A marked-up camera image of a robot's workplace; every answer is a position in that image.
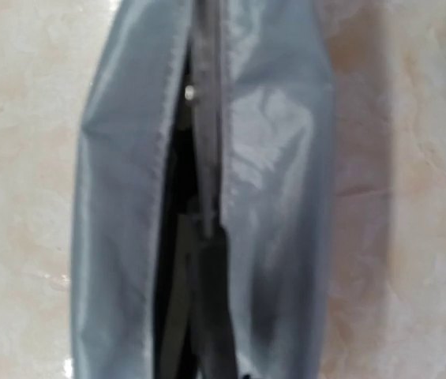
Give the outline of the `grey zip pouch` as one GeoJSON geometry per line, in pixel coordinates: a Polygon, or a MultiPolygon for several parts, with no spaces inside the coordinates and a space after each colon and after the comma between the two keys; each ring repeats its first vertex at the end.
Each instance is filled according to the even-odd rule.
{"type": "Polygon", "coordinates": [[[311,1],[124,1],[81,119],[76,378],[157,378],[186,252],[187,378],[314,378],[335,89],[311,1]]]}

